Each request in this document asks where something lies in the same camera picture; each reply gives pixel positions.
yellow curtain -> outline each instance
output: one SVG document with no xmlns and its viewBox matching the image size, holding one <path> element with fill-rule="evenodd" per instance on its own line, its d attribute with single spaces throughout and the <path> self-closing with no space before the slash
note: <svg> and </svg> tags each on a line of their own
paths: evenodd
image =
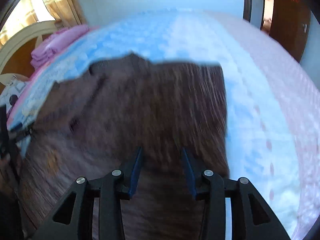
<svg viewBox="0 0 320 240">
<path fill-rule="evenodd" d="M 18 31 L 37 21 L 31 0 L 20 0 L 0 31 L 0 48 Z"/>
<path fill-rule="evenodd" d="M 78 0 L 43 0 L 49 13 L 65 27 L 85 23 Z"/>
</svg>

bed sheet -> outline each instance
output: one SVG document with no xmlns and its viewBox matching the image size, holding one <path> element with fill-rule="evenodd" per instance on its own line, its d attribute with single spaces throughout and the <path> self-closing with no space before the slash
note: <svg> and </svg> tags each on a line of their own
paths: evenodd
<svg viewBox="0 0 320 240">
<path fill-rule="evenodd" d="M 211 12 L 166 10 L 143 13 L 92 31 L 42 69 L 32 88 L 25 91 L 20 105 L 12 110 L 8 125 L 13 127 L 18 122 L 26 125 L 35 120 L 53 83 L 80 76 L 93 61 L 134 52 L 153 62 L 220 63 L 227 92 L 226 149 L 230 178 L 249 178 L 292 239 L 302 239 L 319 210 L 313 199 L 313 208 L 303 213 L 304 220 L 298 219 L 301 174 L 296 135 L 275 96 L 290 91 L 273 89 L 265 71 L 234 37 L 229 25 L 228 28 L 224 27 L 221 16 Z M 246 24 L 243 28 L 236 31 L 251 32 L 254 27 Z M 264 34 L 257 32 L 256 35 L 259 38 Z M 282 57 L 290 58 L 290 55 L 283 51 Z M 288 80 L 281 78 L 278 77 L 278 82 Z M 306 102 L 301 111 L 308 114 L 310 107 L 314 106 Z M 314 193 L 314 188 L 303 190 Z M 227 205 L 226 239 L 231 239 L 230 213 Z"/>
</svg>

brown garment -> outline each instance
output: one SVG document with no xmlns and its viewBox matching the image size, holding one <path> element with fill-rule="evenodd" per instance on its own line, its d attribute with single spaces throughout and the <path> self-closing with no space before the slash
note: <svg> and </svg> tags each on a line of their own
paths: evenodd
<svg viewBox="0 0 320 240">
<path fill-rule="evenodd" d="M 21 204 L 39 227 L 76 178 L 102 177 L 142 146 L 137 193 L 122 201 L 126 239 L 197 239 L 203 203 L 187 190 L 179 150 L 227 177 L 226 114 L 221 67 L 153 65 L 133 54 L 95 63 L 49 93 L 23 165 Z M 97 209 L 94 217 L 96 239 Z"/>
</svg>

pillow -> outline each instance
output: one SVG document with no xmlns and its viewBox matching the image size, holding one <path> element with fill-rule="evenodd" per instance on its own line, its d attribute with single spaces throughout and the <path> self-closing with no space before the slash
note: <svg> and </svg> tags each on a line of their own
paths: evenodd
<svg viewBox="0 0 320 240">
<path fill-rule="evenodd" d="M 28 82 L 19 81 L 15 76 L 12 76 L 9 84 L 4 88 L 0 95 L 0 106 L 6 105 L 7 113 L 15 103 L 15 100 L 11 100 L 11 105 L 10 98 L 14 99 L 15 96 L 19 98 L 27 84 Z"/>
</svg>

triangular cutout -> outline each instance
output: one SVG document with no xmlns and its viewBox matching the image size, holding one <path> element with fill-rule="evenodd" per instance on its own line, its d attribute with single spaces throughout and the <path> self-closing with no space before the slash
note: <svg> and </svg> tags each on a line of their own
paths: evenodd
<svg viewBox="0 0 320 240">
<path fill-rule="evenodd" d="M 75 205 L 77 194 L 72 192 L 61 205 L 59 210 L 54 214 L 53 221 L 57 223 L 62 223 L 65 225 L 70 224 L 73 206 Z"/>
<path fill-rule="evenodd" d="M 249 201 L 254 225 L 257 226 L 264 223 L 269 223 L 270 218 L 268 217 L 268 214 L 265 212 L 253 194 L 249 194 Z"/>
</svg>

